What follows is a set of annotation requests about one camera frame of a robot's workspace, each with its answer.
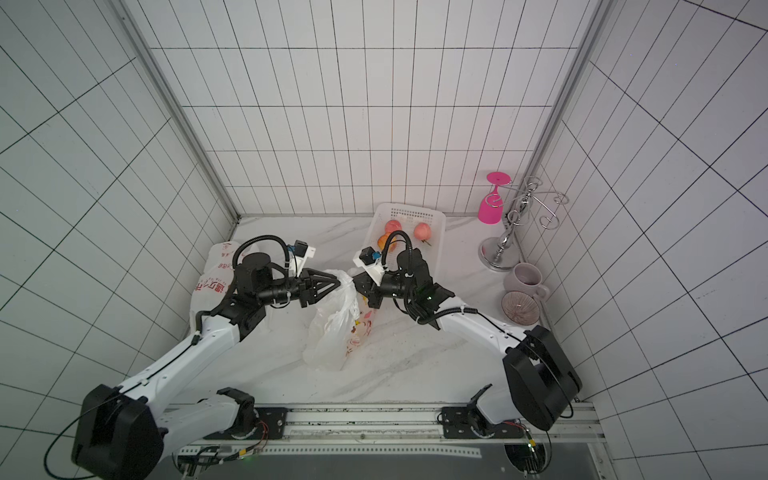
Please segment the white printed plastic bag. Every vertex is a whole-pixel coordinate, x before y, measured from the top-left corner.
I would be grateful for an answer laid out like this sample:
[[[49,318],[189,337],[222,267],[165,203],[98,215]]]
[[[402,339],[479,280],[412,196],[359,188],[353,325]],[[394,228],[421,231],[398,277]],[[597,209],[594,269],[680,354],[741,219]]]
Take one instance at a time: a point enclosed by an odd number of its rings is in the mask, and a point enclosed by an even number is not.
[[[315,370],[339,371],[348,356],[369,337],[376,310],[356,291],[353,278],[347,272],[326,270],[326,273],[335,275],[340,286],[316,304],[303,360]]]

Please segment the white basket perforated plastic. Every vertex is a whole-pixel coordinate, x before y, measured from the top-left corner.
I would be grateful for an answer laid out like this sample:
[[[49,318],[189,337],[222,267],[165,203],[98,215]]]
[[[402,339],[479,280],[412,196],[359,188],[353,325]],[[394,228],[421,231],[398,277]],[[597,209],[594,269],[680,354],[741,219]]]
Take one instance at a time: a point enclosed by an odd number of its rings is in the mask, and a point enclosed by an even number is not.
[[[379,251],[378,240],[386,233],[386,224],[390,221],[400,223],[402,230],[410,237],[414,249],[421,251],[434,280],[440,279],[442,243],[447,225],[446,215],[442,212],[399,203],[381,203],[373,214],[362,248],[373,247]],[[430,237],[421,240],[415,235],[416,227],[426,224],[430,227]]]

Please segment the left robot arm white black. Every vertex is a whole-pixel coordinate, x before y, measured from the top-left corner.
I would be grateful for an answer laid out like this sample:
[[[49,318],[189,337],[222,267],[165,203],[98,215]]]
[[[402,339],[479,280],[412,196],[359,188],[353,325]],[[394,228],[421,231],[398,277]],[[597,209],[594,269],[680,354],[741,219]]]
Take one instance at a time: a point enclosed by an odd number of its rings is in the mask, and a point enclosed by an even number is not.
[[[101,479],[144,479],[165,457],[215,433],[236,440],[260,430],[254,398],[234,387],[178,410],[167,408],[209,364],[252,333],[268,309],[306,308],[338,289],[332,273],[305,267],[311,248],[275,235],[215,247],[223,296],[194,314],[192,333],[121,385],[99,385],[73,424],[71,460]]]

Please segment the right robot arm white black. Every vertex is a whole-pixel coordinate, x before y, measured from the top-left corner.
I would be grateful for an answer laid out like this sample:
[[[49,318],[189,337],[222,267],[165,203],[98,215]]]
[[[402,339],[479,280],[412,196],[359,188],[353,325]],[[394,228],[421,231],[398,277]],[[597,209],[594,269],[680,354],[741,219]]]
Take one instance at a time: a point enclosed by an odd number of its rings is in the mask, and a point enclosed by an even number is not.
[[[370,308],[391,298],[417,324],[455,334],[500,359],[509,396],[498,415],[481,408],[484,421],[496,425],[520,416],[547,432],[558,419],[573,416],[582,381],[550,330],[525,330],[467,305],[433,280],[421,251],[402,230],[387,237],[382,251],[357,251],[353,262],[363,270],[353,277],[355,288]]]

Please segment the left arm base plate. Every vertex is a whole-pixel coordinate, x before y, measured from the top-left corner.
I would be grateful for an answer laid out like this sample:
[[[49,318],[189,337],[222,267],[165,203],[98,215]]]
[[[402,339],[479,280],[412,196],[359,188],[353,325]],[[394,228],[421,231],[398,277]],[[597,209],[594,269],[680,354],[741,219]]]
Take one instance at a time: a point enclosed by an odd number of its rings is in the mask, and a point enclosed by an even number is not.
[[[287,408],[257,407],[254,424],[244,431],[214,432],[205,437],[206,441],[245,441],[255,443],[265,436],[266,440],[281,440],[286,427]]]

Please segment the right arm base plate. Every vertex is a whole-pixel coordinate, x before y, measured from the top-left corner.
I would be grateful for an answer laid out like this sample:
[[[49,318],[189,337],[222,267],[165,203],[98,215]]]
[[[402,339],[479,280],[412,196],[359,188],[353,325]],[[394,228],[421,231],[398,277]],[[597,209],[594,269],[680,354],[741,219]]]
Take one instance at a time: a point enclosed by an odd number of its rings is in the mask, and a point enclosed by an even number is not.
[[[437,422],[442,427],[442,435],[445,439],[506,440],[524,437],[520,427],[507,423],[491,424],[475,407],[443,407],[437,414]]]

